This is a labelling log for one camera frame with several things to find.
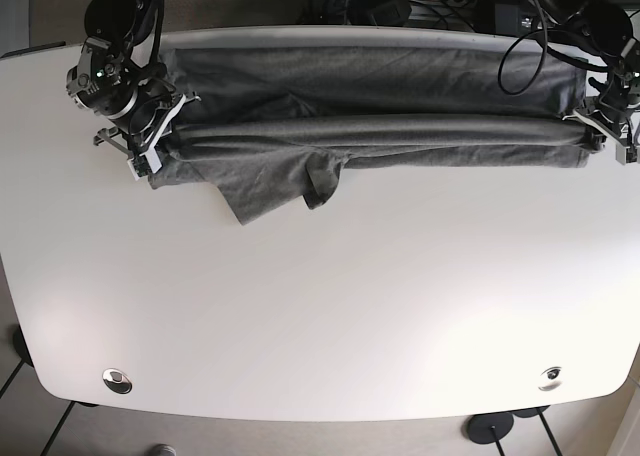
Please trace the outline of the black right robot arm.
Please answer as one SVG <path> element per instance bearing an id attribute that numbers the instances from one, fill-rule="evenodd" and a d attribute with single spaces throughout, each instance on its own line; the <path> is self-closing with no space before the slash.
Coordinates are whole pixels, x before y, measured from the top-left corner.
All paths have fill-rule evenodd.
<path id="1" fill-rule="evenodd" d="M 159 59 L 165 0 L 92 0 L 78 64 L 67 73 L 68 96 L 112 126 L 94 137 L 127 156 L 133 174 L 157 173 L 156 145 L 172 132 L 172 120 L 199 97 L 180 94 Z"/>

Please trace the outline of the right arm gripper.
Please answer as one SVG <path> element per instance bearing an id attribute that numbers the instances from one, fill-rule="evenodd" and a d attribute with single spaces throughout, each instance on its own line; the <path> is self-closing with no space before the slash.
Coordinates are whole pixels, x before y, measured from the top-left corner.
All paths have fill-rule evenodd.
<path id="1" fill-rule="evenodd" d="M 126 111 L 108 117 L 114 126 L 101 129 L 93 145 L 110 145 L 127 157 L 128 164 L 160 164 L 159 140 L 171 133 L 172 121 L 185 105 L 200 100 L 197 93 L 136 97 Z"/>

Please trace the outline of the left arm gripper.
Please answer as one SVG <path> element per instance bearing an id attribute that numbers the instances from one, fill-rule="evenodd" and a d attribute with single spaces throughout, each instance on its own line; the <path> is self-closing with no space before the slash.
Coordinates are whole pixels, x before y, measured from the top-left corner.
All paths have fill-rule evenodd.
<path id="1" fill-rule="evenodd" d="M 580 122 L 604 137 L 613 138 L 622 148 L 639 150 L 639 133 L 634 128 L 631 117 L 624 112 L 608 116 L 603 109 L 589 103 L 567 112 L 562 120 Z"/>

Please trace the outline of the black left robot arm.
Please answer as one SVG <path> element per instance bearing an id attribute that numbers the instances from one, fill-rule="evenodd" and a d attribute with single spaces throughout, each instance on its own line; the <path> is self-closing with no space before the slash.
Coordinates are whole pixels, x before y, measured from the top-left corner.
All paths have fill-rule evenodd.
<path id="1" fill-rule="evenodd" d="M 587 72 L 605 74 L 603 82 L 588 79 L 597 94 L 568 117 L 605 139 L 613 139 L 620 163 L 637 163 L 639 128 L 633 125 L 632 115 L 639 109 L 639 40 L 634 36 L 631 17 L 609 0 L 527 1 L 536 12 L 532 29 L 504 55 L 509 56 L 522 41 L 532 39 L 541 48 L 540 59 L 524 87 L 511 91 L 499 82 L 500 90 L 509 96 L 525 93 L 549 56 Z"/>

